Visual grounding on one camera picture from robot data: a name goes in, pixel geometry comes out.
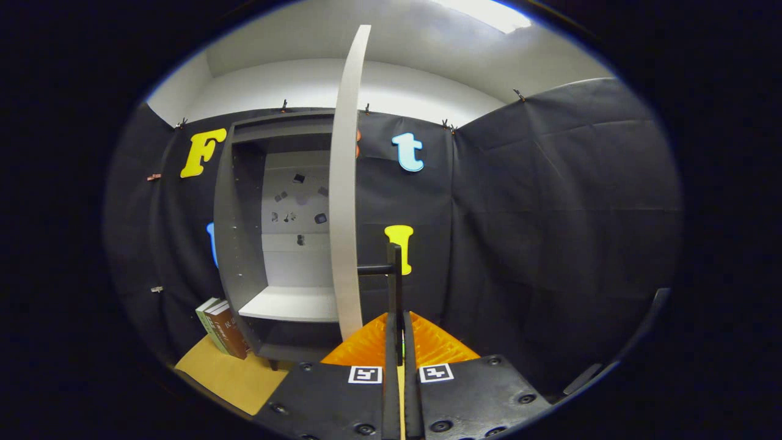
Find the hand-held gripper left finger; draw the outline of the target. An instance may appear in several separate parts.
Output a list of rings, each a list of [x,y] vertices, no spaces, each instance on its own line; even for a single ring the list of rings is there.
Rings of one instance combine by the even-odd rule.
[[[282,439],[401,439],[396,313],[366,325],[380,349],[374,365],[301,362],[252,420]]]

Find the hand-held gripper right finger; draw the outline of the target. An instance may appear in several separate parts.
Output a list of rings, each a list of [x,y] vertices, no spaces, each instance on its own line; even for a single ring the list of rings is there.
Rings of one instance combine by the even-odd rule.
[[[483,439],[537,421],[553,407],[503,356],[425,365],[425,342],[446,348],[437,326],[408,312],[405,325],[405,439]]]

